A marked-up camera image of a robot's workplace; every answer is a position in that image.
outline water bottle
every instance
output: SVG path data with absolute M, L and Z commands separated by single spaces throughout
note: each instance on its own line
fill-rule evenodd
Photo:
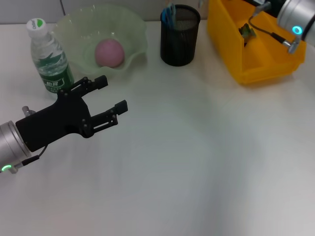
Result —
M 46 89 L 57 93 L 70 87 L 74 79 L 68 60 L 60 43 L 48 32 L 45 21 L 32 19 L 26 28 L 31 37 L 31 57 Z

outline yellow storage box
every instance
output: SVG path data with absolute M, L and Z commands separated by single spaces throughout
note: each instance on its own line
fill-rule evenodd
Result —
M 208 32 L 228 70 L 241 84 L 289 75 L 305 58 L 305 42 L 294 54 L 289 54 L 285 46 L 255 29 L 256 38 L 244 47 L 238 28 L 248 22 L 253 12 L 254 6 L 243 0 L 209 0 Z M 294 39 L 293 34 L 278 27 L 277 20 L 265 12 L 254 17 L 252 23 L 287 40 Z

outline bottle label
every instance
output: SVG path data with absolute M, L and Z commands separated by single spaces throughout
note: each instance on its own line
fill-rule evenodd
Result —
M 49 54 L 45 58 L 40 58 L 37 62 L 35 62 L 35 66 L 40 68 L 42 66 L 46 66 L 48 64 L 57 64 L 61 59 L 65 58 L 65 53 L 59 53 L 55 55 L 54 53 Z
M 69 65 L 66 69 L 54 76 L 47 76 L 39 74 L 44 82 L 46 89 L 50 92 L 57 93 L 60 89 L 66 89 L 73 85 L 74 78 L 71 73 Z

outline green indicator light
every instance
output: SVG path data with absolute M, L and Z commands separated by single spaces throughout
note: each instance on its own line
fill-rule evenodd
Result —
M 1 171 L 5 171 L 6 169 L 9 169 L 11 168 L 12 166 L 11 165 L 6 165 L 6 166 L 3 166 Z

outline wavy bowl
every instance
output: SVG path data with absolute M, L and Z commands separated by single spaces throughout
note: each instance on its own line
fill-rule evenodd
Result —
M 59 20 L 52 34 L 61 43 L 71 66 L 93 78 L 125 70 L 148 48 L 146 23 L 131 10 L 114 4 L 77 9 Z M 119 67 L 102 67 L 95 61 L 95 47 L 107 38 L 118 40 L 124 48 L 125 61 Z

